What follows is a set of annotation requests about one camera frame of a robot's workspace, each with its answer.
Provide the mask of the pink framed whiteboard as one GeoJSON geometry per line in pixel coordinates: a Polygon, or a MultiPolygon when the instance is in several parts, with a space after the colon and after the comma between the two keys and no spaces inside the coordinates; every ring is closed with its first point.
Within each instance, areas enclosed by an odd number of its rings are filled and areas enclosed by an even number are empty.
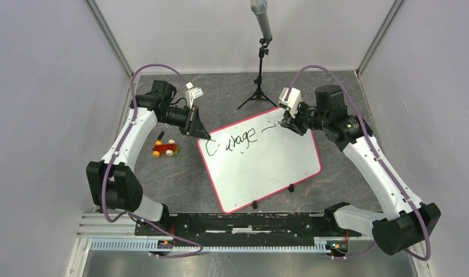
{"type": "Polygon", "coordinates": [[[299,136],[269,123],[281,121],[283,115],[283,109],[273,108],[212,131],[210,140],[198,140],[223,213],[241,210],[321,172],[313,133],[299,136]]]}

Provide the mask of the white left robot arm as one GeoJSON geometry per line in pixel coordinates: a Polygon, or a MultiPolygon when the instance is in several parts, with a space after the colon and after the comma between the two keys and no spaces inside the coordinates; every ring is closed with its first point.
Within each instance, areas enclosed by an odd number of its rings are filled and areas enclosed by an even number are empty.
{"type": "Polygon", "coordinates": [[[149,220],[157,235],[171,228],[166,205],[145,196],[134,174],[137,158],[146,138],[158,123],[176,126],[182,135],[209,140],[210,134],[193,101],[203,96],[199,87],[186,84],[186,104],[176,106],[176,88],[166,81],[154,81],[151,91],[132,98],[125,125],[107,153],[98,162],[89,162],[86,175],[95,205],[103,212],[114,209],[149,220]]]}

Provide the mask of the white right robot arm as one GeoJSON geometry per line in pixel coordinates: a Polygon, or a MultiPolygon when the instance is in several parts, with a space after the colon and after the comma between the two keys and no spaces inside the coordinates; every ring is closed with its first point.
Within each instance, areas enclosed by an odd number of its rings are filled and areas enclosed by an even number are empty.
{"type": "Polygon", "coordinates": [[[324,132],[360,171],[381,205],[382,212],[372,212],[347,202],[335,204],[324,210],[323,228],[330,235],[344,230],[366,235],[388,255],[424,242],[426,260],[441,211],[434,203],[425,204],[399,177],[360,113],[349,114],[346,96],[344,88],[324,85],[315,90],[315,106],[302,101],[295,88],[283,88],[278,100],[284,111],[281,127],[300,136],[308,130],[324,132]]]}

